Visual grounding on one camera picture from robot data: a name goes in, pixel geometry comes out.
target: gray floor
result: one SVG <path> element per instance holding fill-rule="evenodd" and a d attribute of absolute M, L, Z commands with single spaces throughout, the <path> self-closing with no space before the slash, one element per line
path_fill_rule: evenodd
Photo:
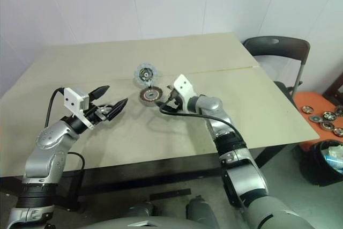
<path fill-rule="evenodd" d="M 291 148 L 283 149 L 263 168 L 270 194 L 283 200 L 317 229 L 339 229 L 343 224 L 343 182 L 327 187 L 313 186 L 301 176 Z M 256 155 L 260 150 L 253 150 Z M 150 194 L 169 190 L 191 188 L 191 196 L 182 196 L 153 202 L 162 215 L 185 217 L 185 205 L 189 199 L 202 195 L 211 205 L 221 228 L 248 228 L 240 213 L 227 200 L 220 178 L 202 178 L 193 181 L 117 191 L 87 196 L 83 212 L 67 212 L 56 209 L 51 221 L 57 228 L 77 228 L 97 221 L 120 217 L 130 206 L 144 201 Z M 15 205 L 16 198 L 1 193 L 1 228 Z"/>

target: black cable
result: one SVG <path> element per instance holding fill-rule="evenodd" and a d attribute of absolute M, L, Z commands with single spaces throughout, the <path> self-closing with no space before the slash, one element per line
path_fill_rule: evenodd
<path fill-rule="evenodd" d="M 46 119 L 45 119 L 44 128 L 48 127 L 48 125 L 49 125 L 50 113 L 51 113 L 51 108 L 52 108 L 52 106 L 53 106 L 54 98 L 55 98 L 55 96 L 56 96 L 56 94 L 57 94 L 58 92 L 61 92 L 61 93 L 63 94 L 63 90 L 64 90 L 64 88 L 57 88 L 57 89 L 53 92 L 53 94 L 51 95 L 50 102 L 49 102 L 49 106 L 48 106 L 48 111 L 47 111 L 47 117 L 46 117 Z"/>
<path fill-rule="evenodd" d="M 77 174 L 79 174 L 79 173 L 81 173 L 84 169 L 85 169 L 85 164 L 86 164 L 86 161 L 85 161 L 85 158 L 80 154 L 80 153 L 77 153 L 77 152 L 68 152 L 68 154 L 71 154 L 71 155 L 77 155 L 78 157 L 80 157 L 81 158 L 81 160 L 82 160 L 82 167 L 81 167 L 81 169 L 80 170 L 78 170 L 78 171 L 76 171 L 75 173 L 73 173 L 72 175 L 69 175 L 69 176 L 62 176 L 62 177 L 74 177 L 75 175 L 77 175 Z"/>
<path fill-rule="evenodd" d="M 244 141 L 242 135 L 240 134 L 240 132 L 239 132 L 232 124 L 230 124 L 229 122 L 227 122 L 227 121 L 225 121 L 225 120 L 223 120 L 223 119 L 217 118 L 217 117 L 215 117 L 215 116 L 210 116 L 210 115 L 173 113 L 173 112 L 168 112 L 168 111 L 163 110 L 164 106 L 166 106 L 170 101 L 171 101 L 171 99 L 168 99 L 166 102 L 164 102 L 164 103 L 159 107 L 161 113 L 163 113 L 163 114 L 165 114 L 165 115 L 187 116 L 187 117 L 199 117 L 199 118 L 212 119 L 212 120 L 216 120 L 216 121 L 222 122 L 222 123 L 226 124 L 227 126 L 229 126 L 231 129 L 233 129 L 233 130 L 235 131 L 235 133 L 239 136 L 239 138 L 240 138 L 241 141 Z"/>

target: transparent gear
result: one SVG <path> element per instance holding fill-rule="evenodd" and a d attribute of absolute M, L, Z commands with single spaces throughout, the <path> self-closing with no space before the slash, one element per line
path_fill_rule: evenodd
<path fill-rule="evenodd" d="M 139 65 L 135 71 L 135 80 L 143 87 L 153 86 L 157 81 L 157 77 L 156 68 L 147 63 Z"/>

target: white wall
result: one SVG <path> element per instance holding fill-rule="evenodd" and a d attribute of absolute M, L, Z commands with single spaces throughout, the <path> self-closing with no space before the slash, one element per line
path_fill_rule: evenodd
<path fill-rule="evenodd" d="M 343 0 L 0 0 L 0 96 L 43 47 L 230 32 L 307 39 L 301 90 L 324 91 L 343 72 Z M 296 61 L 262 58 L 291 85 Z"/>

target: black chair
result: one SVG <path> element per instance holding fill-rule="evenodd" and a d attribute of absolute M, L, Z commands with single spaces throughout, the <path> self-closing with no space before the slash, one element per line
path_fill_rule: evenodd
<path fill-rule="evenodd" d="M 310 51 L 310 44 L 306 40 L 296 38 L 261 36 L 249 38 L 244 41 L 243 45 L 252 56 L 283 56 L 301 61 L 300 69 L 293 87 L 287 88 L 282 82 L 275 82 L 277 87 L 295 106 L 293 98 L 298 86 L 302 83 L 300 78 Z"/>

